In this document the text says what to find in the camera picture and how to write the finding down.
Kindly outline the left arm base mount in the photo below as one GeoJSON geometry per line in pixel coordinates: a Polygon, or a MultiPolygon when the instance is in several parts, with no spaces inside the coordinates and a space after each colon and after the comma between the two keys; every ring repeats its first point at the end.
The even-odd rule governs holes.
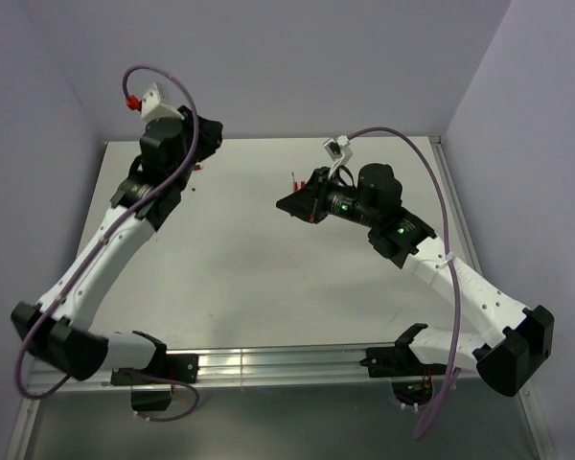
{"type": "Polygon", "coordinates": [[[198,370],[198,354],[166,354],[149,369],[113,370],[109,382],[114,387],[130,388],[130,406],[137,417],[156,423],[173,422],[192,414],[200,403],[199,392],[194,388],[198,370]],[[168,415],[177,389],[189,391],[193,400],[184,412],[168,415]]]}

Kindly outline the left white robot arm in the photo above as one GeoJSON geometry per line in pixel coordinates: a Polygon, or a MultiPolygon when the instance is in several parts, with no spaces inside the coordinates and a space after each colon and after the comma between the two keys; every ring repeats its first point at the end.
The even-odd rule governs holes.
{"type": "Polygon", "coordinates": [[[194,116],[147,123],[140,152],[110,199],[97,232],[58,282],[33,305],[21,302],[11,321],[23,352],[76,380],[98,371],[132,368],[145,382],[168,370],[166,346],[141,332],[91,332],[94,317],[133,255],[159,230],[181,201],[195,165],[222,143],[220,122],[194,116]]]}

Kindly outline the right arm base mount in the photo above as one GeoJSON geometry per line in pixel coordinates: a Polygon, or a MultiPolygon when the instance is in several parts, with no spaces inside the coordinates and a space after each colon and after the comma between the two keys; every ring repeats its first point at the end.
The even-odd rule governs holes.
{"type": "Polygon", "coordinates": [[[406,405],[428,403],[433,397],[432,378],[443,376],[445,364],[422,364],[408,347],[372,347],[359,365],[371,379],[392,379],[395,398],[406,405]]]}

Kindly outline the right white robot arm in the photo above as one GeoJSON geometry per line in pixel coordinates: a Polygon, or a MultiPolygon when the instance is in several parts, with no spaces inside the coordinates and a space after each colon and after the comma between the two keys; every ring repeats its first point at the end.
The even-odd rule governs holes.
{"type": "Polygon", "coordinates": [[[334,216],[368,228],[369,243],[384,259],[459,305],[475,328],[453,343],[450,332],[416,323],[392,345],[367,349],[360,364],[370,377],[440,376],[454,351],[455,367],[477,373],[503,396],[516,395],[551,355],[553,314],[526,307],[447,255],[434,230],[403,207],[403,186],[390,166],[362,167],[355,185],[331,179],[329,172],[314,170],[277,208],[311,224],[334,216]]]}

